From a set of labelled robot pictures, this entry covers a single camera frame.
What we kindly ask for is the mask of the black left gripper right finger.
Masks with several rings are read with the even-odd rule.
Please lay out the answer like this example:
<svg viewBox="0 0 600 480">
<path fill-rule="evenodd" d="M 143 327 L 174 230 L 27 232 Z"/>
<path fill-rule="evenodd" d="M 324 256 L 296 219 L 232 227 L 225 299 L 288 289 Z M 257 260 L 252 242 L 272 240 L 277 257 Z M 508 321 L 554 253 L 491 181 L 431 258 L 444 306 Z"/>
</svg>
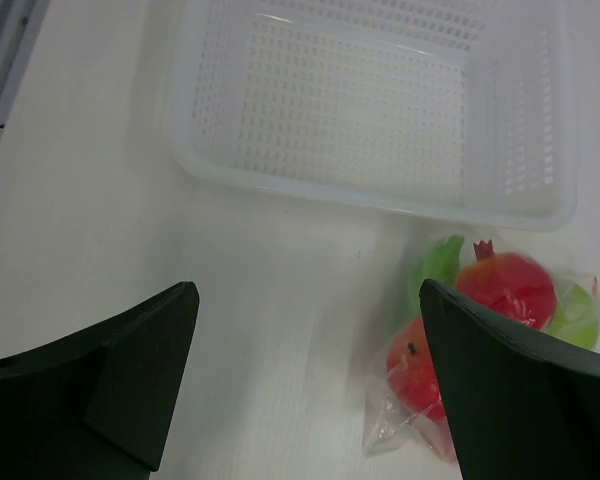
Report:
<svg viewBox="0 0 600 480">
<path fill-rule="evenodd" d="M 465 479 L 600 479 L 600 353 L 435 280 L 421 313 Z"/>
</svg>

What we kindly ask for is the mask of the green fake apple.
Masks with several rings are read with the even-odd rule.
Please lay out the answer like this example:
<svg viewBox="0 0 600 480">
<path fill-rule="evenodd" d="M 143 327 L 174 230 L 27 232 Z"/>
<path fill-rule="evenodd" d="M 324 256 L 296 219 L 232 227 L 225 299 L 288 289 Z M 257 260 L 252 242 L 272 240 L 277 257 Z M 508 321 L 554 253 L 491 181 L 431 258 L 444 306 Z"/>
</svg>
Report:
<svg viewBox="0 0 600 480">
<path fill-rule="evenodd" d="M 600 334 L 600 306 L 590 291 L 571 280 L 556 286 L 557 307 L 546 332 L 569 344 L 593 350 Z"/>
</svg>

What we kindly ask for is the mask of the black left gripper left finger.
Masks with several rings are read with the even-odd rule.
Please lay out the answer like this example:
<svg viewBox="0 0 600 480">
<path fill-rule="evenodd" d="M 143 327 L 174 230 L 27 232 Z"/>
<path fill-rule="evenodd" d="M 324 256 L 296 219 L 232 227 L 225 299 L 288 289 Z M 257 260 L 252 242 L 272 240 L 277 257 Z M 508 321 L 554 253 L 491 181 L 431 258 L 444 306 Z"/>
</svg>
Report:
<svg viewBox="0 0 600 480">
<path fill-rule="evenodd" d="M 147 479 L 161 464 L 199 309 L 180 282 L 0 359 L 0 479 Z"/>
</svg>

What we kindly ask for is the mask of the red fake apple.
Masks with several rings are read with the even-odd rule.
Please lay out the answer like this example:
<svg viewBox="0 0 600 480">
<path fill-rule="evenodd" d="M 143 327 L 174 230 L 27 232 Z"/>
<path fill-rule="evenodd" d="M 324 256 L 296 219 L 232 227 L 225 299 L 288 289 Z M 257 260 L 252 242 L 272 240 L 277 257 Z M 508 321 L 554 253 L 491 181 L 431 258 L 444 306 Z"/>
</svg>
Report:
<svg viewBox="0 0 600 480">
<path fill-rule="evenodd" d="M 433 422 L 446 418 L 421 317 L 392 340 L 386 370 L 389 387 L 406 407 Z"/>
</svg>

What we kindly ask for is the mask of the clear zip top bag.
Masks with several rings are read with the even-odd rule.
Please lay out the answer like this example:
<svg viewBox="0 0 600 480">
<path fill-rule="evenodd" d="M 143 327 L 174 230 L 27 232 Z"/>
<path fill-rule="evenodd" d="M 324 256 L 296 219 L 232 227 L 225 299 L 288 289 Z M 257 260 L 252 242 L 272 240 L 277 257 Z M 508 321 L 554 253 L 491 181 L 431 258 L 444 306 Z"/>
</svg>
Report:
<svg viewBox="0 0 600 480">
<path fill-rule="evenodd" d="M 600 294 L 592 274 L 551 269 L 490 239 L 460 233 L 423 248 L 406 278 L 404 311 L 365 379 L 363 452 L 396 450 L 415 438 L 442 461 L 457 460 L 426 340 L 419 291 L 427 279 L 457 289 L 519 323 L 592 350 Z"/>
</svg>

